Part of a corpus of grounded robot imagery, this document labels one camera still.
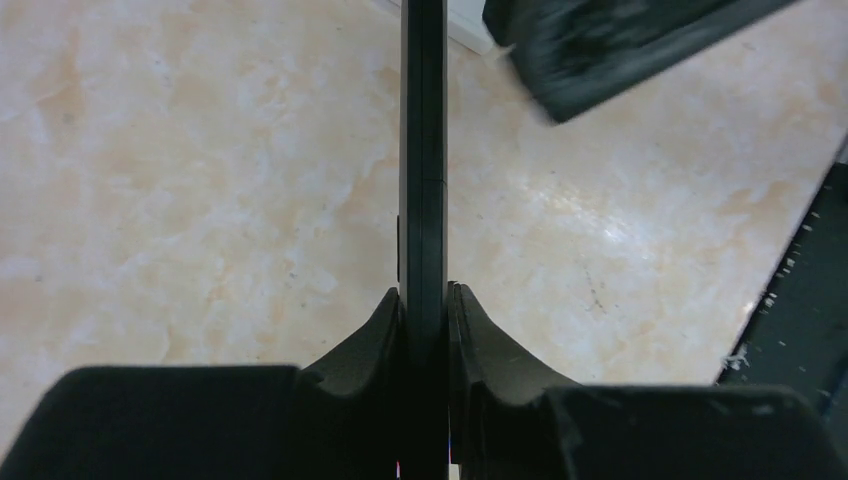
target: black plastic piece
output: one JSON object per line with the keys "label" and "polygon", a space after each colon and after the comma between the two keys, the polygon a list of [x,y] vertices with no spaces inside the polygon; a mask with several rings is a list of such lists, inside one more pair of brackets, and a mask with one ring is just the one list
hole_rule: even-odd
{"label": "black plastic piece", "polygon": [[400,152],[400,319],[404,478],[447,477],[445,0],[404,0]]}
{"label": "black plastic piece", "polygon": [[818,416],[775,387],[584,387],[451,288],[451,444],[466,480],[846,479]]}
{"label": "black plastic piece", "polygon": [[486,0],[521,83],[563,123],[793,0]]}
{"label": "black plastic piece", "polygon": [[394,479],[397,290],[304,371],[84,368],[42,399],[0,480]]}
{"label": "black plastic piece", "polygon": [[848,452],[848,165],[835,164],[718,383],[787,385]]}

